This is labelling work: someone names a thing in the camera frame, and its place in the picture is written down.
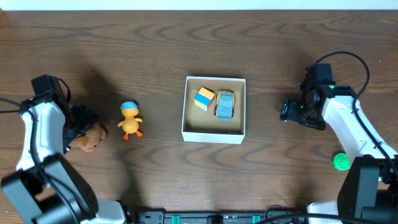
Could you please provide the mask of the multicolour puzzle cube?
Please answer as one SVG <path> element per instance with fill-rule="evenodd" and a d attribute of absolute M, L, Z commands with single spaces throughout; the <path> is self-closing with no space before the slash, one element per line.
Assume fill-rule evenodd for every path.
<path fill-rule="evenodd" d="M 204 111 L 208 111 L 214 102 L 215 93 L 205 87 L 201 87 L 199 92 L 194 97 L 195 106 Z"/>

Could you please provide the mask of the yellow grey toy truck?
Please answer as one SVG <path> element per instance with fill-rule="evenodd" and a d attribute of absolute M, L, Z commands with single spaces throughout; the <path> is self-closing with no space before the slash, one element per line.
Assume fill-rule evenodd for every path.
<path fill-rule="evenodd" d="M 214 115 L 217 119 L 230 120 L 234 115 L 235 94 L 232 91 L 221 90 L 216 97 Z"/>

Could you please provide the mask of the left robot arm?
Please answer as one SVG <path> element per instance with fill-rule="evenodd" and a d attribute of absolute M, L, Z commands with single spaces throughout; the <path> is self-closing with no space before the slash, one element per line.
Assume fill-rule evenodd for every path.
<path fill-rule="evenodd" d="M 32 80 L 35 95 L 20 104 L 23 152 L 15 173 L 2 178 L 2 192 L 25 223 L 133 223 L 121 202 L 97 199 L 64 158 L 70 95 L 60 82 L 48 75 Z"/>

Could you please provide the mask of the orange duck toy blue cap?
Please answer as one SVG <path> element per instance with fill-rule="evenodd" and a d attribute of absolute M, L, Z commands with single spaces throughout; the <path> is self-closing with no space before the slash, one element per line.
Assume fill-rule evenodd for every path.
<path fill-rule="evenodd" d="M 120 107 L 124 120 L 119 122 L 118 127 L 125 132 L 123 139 L 128 141 L 130 134 L 137 134 L 138 137 L 143 136 L 143 132 L 139 128 L 142 118 L 139 118 L 139 107 L 133 101 L 125 101 Z"/>

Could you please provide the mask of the brown plush toy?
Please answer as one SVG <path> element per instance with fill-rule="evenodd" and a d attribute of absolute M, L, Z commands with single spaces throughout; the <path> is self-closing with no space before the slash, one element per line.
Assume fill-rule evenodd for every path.
<path fill-rule="evenodd" d="M 96 145 L 103 139 L 107 137 L 108 133 L 106 128 L 100 123 L 97 122 L 92 127 L 87 130 L 84 136 L 80 136 L 74 139 L 70 146 L 72 148 L 80 148 L 83 151 L 91 152 L 96 149 Z"/>

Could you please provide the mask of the green round toy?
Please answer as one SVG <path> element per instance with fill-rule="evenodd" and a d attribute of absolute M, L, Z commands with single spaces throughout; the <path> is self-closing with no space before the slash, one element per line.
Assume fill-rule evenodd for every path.
<path fill-rule="evenodd" d="M 332 158 L 333 167 L 338 171 L 346 171 L 351 167 L 349 157 L 343 153 L 337 153 Z"/>

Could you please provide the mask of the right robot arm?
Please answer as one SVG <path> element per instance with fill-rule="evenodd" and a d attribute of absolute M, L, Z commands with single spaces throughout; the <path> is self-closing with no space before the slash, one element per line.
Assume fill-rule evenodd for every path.
<path fill-rule="evenodd" d="M 336 84 L 328 63 L 307 67 L 299 89 L 301 98 L 284 100 L 280 120 L 317 130 L 330 126 L 351 165 L 338 198 L 311 203 L 307 213 L 397 223 L 397 151 L 369 122 L 354 90 Z"/>

